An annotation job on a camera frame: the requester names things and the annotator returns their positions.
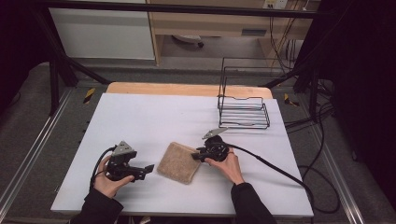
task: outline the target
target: black sleeve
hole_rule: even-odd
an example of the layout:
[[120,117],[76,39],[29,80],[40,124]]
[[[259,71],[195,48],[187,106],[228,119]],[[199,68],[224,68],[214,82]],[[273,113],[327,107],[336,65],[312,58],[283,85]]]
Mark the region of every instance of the black sleeve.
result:
[[114,224],[123,206],[114,199],[91,189],[82,205],[81,213],[70,220],[70,224]]
[[237,224],[273,224],[274,217],[262,203],[259,195],[249,183],[233,185],[231,190]]

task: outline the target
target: white tabletop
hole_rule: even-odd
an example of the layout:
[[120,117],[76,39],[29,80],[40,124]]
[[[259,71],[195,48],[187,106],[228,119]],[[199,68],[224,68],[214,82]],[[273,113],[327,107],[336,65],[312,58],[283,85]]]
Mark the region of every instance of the white tabletop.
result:
[[[276,100],[264,100],[271,126],[260,134],[232,133],[221,137],[243,147],[301,179]],[[202,147],[202,137],[219,124],[217,97],[105,93],[67,172],[52,211],[77,213],[89,191],[92,170],[100,155],[124,140],[136,151],[132,166],[158,166],[171,142]],[[304,189],[245,152],[235,151],[247,182],[274,216],[312,217]],[[202,163],[191,184],[159,175],[156,167],[145,180],[124,186],[116,199],[124,215],[234,215],[232,184],[215,168]]]

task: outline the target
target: hand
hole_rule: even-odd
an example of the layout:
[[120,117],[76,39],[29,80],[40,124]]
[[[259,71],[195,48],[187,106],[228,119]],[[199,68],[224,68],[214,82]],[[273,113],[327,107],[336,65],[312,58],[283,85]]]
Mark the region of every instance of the hand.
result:
[[99,192],[105,194],[108,198],[112,199],[122,186],[128,184],[134,179],[134,176],[129,175],[119,181],[112,181],[109,178],[107,178],[106,163],[110,160],[110,157],[111,156],[105,157],[99,163],[98,175],[96,175],[95,183],[93,184],[93,187],[97,189]]
[[221,170],[221,172],[235,185],[244,183],[241,168],[239,167],[238,157],[233,153],[233,148],[230,148],[227,158],[224,161],[214,161],[206,158],[205,162]]

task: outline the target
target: gray floor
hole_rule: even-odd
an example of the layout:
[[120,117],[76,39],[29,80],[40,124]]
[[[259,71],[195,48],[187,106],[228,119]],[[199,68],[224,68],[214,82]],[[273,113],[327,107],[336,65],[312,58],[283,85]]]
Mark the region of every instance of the gray floor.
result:
[[[254,39],[208,37],[205,46],[198,49],[194,45],[179,43],[167,37],[163,48],[163,63],[160,66],[139,65],[119,66],[111,64],[106,68],[96,66],[92,70],[117,81],[218,84],[222,57],[263,57]],[[56,196],[55,189],[62,184],[73,157],[78,149],[78,141],[88,127],[92,113],[106,86],[92,84],[84,76],[77,88],[72,90],[70,100],[44,145],[30,174],[8,210],[6,221],[12,219],[30,223],[62,223],[69,216],[55,214],[50,206]],[[283,86],[292,85],[292,80]],[[89,104],[82,103],[87,90],[96,87]],[[298,97],[288,92],[292,101]],[[284,103],[282,89],[274,91],[282,117],[285,121],[305,118],[300,106]],[[2,161],[0,162],[0,190],[7,189],[19,165],[23,162],[35,138],[44,126],[50,111],[50,83],[48,68],[39,66],[34,69],[21,88],[21,99],[10,107],[0,118],[0,142]],[[352,195],[366,223],[396,223],[395,211],[379,189],[363,163],[351,159],[347,141],[339,128],[337,119],[324,120],[326,144],[342,170]],[[304,129],[289,135],[291,146],[298,164],[308,164],[318,151],[311,129]],[[319,160],[315,166],[323,174],[328,172]],[[312,188],[316,205],[331,209],[335,197],[329,186],[314,173],[308,175],[306,182]],[[289,220],[301,223],[303,220]],[[346,212],[341,208],[335,214],[315,212],[315,221],[321,223],[348,223]]]

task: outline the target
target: person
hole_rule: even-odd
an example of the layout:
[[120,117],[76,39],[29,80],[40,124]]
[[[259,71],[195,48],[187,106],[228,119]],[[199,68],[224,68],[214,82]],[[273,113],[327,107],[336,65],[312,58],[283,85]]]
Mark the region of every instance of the person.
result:
[[[73,217],[70,224],[114,224],[123,206],[114,200],[117,191],[131,182],[134,177],[127,176],[119,181],[111,181],[106,177],[106,163],[110,156],[105,157],[99,164],[98,175],[93,188],[85,198],[81,213]],[[245,182],[238,157],[230,148],[224,161],[205,159],[210,166],[219,169],[232,183],[231,190],[233,206],[238,224],[276,224],[267,207],[260,200],[253,186]]]

